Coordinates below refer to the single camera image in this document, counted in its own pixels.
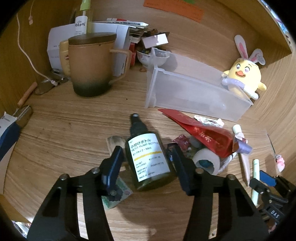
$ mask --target orange sticky note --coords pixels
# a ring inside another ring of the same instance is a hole
[[[145,7],[152,7],[201,22],[204,11],[199,7],[182,0],[145,0]]]

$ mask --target spray bottle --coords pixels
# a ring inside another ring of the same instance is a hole
[[[80,11],[75,18],[75,36],[91,33],[92,28],[92,15],[91,0],[82,0]]]

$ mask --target yellow line on label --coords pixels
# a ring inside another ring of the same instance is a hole
[[[141,155],[141,156],[137,157],[134,161],[137,161],[137,160],[139,160],[140,158],[142,158],[144,156],[148,156],[148,155],[152,155],[152,154],[158,154],[158,153],[162,153],[162,151],[154,151],[154,152],[150,152],[150,153]]]

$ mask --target dark glass bottle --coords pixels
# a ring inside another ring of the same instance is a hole
[[[138,191],[161,187],[176,178],[157,133],[148,131],[138,114],[131,115],[131,137],[126,141],[126,157],[133,184]]]

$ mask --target power cord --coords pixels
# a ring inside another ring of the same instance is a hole
[[[54,81],[54,80],[50,79],[49,77],[47,77],[46,75],[40,73],[40,72],[34,67],[34,65],[33,65],[33,63],[32,63],[32,61],[31,61],[30,57],[27,55],[27,53],[26,53],[26,52],[22,49],[22,47],[20,46],[20,21],[19,21],[19,18],[18,18],[18,13],[17,13],[17,25],[18,25],[18,32],[17,32],[17,45],[18,45],[18,47],[19,47],[20,50],[23,52],[23,54],[28,58],[28,60],[29,60],[29,62],[30,62],[30,64],[31,64],[32,68],[34,69],[34,71],[35,71],[37,74],[39,74],[39,75],[41,75],[42,77],[44,77],[44,78],[46,78],[47,80],[49,80],[54,86],[57,86],[58,83],[57,83],[56,81]]]
[[[34,2],[35,2],[35,0],[33,0],[32,5],[31,5],[31,9],[30,9],[29,25],[33,24],[32,7],[33,7]]]

